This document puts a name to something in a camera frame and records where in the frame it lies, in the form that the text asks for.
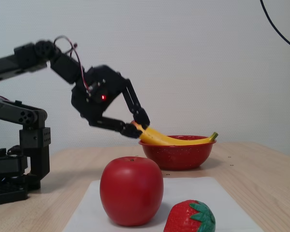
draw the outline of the white wall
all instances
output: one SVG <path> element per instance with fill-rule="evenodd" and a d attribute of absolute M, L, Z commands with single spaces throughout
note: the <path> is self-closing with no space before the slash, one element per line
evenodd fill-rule
<path fill-rule="evenodd" d="M 290 0 L 264 0 L 290 39 Z M 0 57 L 65 34 L 83 65 L 130 78 L 152 127 L 165 134 L 254 141 L 290 155 L 290 46 L 259 0 L 0 0 Z M 48 112 L 52 154 L 71 146 L 135 145 L 90 128 L 70 105 L 71 86 L 51 70 L 0 82 L 0 95 Z M 131 121 L 120 96 L 107 112 Z M 0 121 L 0 147 L 18 143 Z"/>

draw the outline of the banana stem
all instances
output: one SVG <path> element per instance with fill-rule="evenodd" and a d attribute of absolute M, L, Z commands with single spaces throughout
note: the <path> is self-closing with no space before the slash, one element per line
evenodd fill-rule
<path fill-rule="evenodd" d="M 214 132 L 210 137 L 209 137 L 209 141 L 214 141 L 218 136 L 218 133 L 217 132 Z"/>

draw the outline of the black cable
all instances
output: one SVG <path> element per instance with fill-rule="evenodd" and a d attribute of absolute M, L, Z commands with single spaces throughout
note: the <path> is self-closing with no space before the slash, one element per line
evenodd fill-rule
<path fill-rule="evenodd" d="M 266 9 L 265 9 L 265 6 L 264 6 L 264 3 L 263 3 L 263 0 L 260 0 L 260 2 L 261 2 L 261 5 L 262 5 L 262 8 L 263 8 L 263 10 L 264 10 L 264 13 L 265 13 L 267 19 L 269 20 L 270 24 L 272 25 L 272 27 L 273 27 L 273 28 L 275 29 L 275 31 L 280 35 L 280 37 L 283 38 L 283 40 L 286 41 L 286 42 L 290 45 L 290 41 L 287 40 L 286 37 L 283 36 L 283 35 L 279 32 L 279 30 L 275 27 L 274 23 L 271 21 L 269 15 L 268 15 L 268 13 L 267 13 L 267 11 L 266 11 Z"/>

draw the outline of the strawberry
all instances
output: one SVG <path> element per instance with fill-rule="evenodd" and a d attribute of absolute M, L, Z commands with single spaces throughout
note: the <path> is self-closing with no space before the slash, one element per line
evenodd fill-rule
<path fill-rule="evenodd" d="M 215 217 L 209 207 L 187 200 L 173 206 L 163 232 L 214 232 Z"/>

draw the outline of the black robotic arm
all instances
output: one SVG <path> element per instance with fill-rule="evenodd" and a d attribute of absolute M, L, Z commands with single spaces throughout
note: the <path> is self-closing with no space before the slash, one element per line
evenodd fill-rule
<path fill-rule="evenodd" d="M 0 58 L 0 81 L 23 73 L 35 72 L 47 67 L 55 71 L 72 89 L 71 103 L 90 126 L 120 132 L 138 138 L 141 131 L 131 123 L 103 117 L 111 102 L 123 94 L 134 121 L 143 128 L 149 126 L 149 118 L 141 107 L 129 79 L 106 65 L 91 67 L 87 72 L 69 53 L 63 53 L 51 41 L 29 43 L 14 49 L 14 55 Z M 23 126 L 19 131 L 19 145 L 0 149 L 0 204 L 25 200 L 28 191 L 39 189 L 41 180 L 49 173 L 50 128 L 45 127 L 47 113 L 43 109 L 24 105 L 21 101 L 9 101 L 0 97 L 0 119 Z M 28 174 L 27 157 L 31 170 Z"/>
<path fill-rule="evenodd" d="M 134 121 L 144 128 L 149 126 L 149 118 L 141 107 L 129 79 L 125 79 L 120 73 L 105 65 L 91 67 L 87 72 L 82 67 L 82 77 L 79 62 L 67 53 L 62 53 L 51 41 L 26 44 L 15 48 L 14 55 L 0 58 L 0 81 L 46 68 L 48 61 L 53 71 L 69 84 L 75 84 L 72 89 L 72 105 L 81 117 L 89 122 L 90 126 L 118 131 L 131 138 L 138 138 L 141 135 L 142 132 L 130 123 L 126 124 L 123 121 L 102 116 L 111 102 L 121 93 L 129 110 L 133 113 Z M 3 114 L 0 119 L 4 120 L 6 112 Z"/>

